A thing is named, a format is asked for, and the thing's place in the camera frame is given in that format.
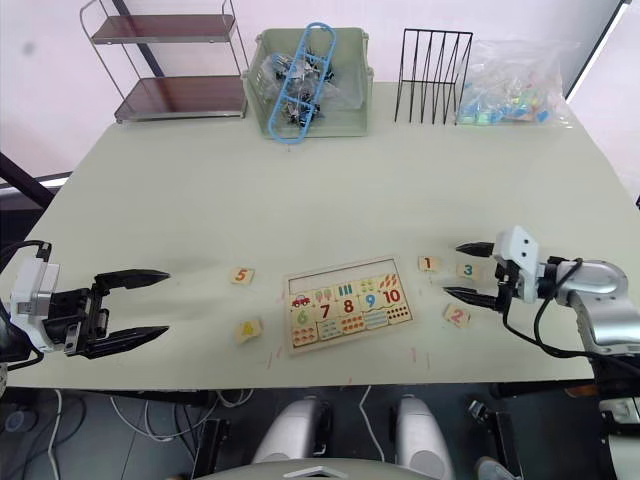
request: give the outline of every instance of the brown shelf tray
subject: brown shelf tray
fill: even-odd
[[[242,117],[246,110],[238,75],[143,78],[115,113],[118,122],[161,118]]]
[[[228,42],[233,15],[120,15],[107,17],[91,37],[110,43]]]

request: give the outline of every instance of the wooden puzzle board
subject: wooden puzzle board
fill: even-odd
[[[393,257],[287,277],[285,341],[300,353],[413,319]]]

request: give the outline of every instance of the white wall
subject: white wall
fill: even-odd
[[[132,13],[206,11],[220,4],[220,0],[126,1]],[[115,89],[80,28],[78,10],[83,3],[0,2],[0,149],[34,176],[73,170],[113,121],[119,104]],[[476,39],[581,42],[563,64],[565,77],[572,78],[616,4],[617,0],[235,2],[249,58],[255,36],[266,28],[300,27],[316,20],[336,27],[361,26],[370,35],[369,63],[378,81],[397,80],[404,27],[469,30]],[[98,17],[93,18],[90,33],[98,22]],[[117,78],[130,85],[132,72],[120,47],[99,48]],[[171,74],[179,73],[185,59],[205,55],[202,48],[217,46],[202,45],[193,50],[195,53],[188,53],[190,49],[184,45],[153,46],[158,61]],[[139,58],[135,47],[130,51]],[[214,57],[210,52],[206,50],[207,58]],[[229,68],[229,61],[225,57],[220,68]]]
[[[640,2],[627,8],[571,101],[633,199],[640,195]]]

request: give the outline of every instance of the black wire file rack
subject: black wire file rack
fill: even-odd
[[[426,112],[427,122],[430,113],[432,124],[437,119],[439,121],[440,116],[442,123],[446,124],[451,110],[453,115],[449,118],[457,123],[472,39],[471,32],[404,29],[395,121],[398,121],[402,106],[409,110],[409,122],[413,121],[415,108],[415,117],[420,119],[420,123],[424,123]],[[409,93],[408,99],[405,95],[403,100],[405,85],[408,85]]]

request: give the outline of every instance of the green plastic basket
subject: green plastic basket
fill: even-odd
[[[331,60],[335,79],[332,83],[349,100],[349,105],[336,107],[334,97],[328,103],[331,108],[323,108],[328,100],[321,100],[322,116],[313,120],[307,137],[360,137],[367,134],[373,83],[373,69],[367,64],[369,36],[361,28],[336,28],[335,31],[337,43]],[[250,69],[242,75],[249,106],[265,137],[270,138],[267,122],[276,98],[267,98],[265,95],[268,85],[261,72],[262,63],[273,53],[295,55],[303,32],[302,28],[272,28],[262,32],[256,38],[258,45]],[[329,44],[328,36],[314,31],[310,44],[315,52],[325,52]],[[279,132],[284,138],[295,138],[299,128],[285,124],[279,128]]]

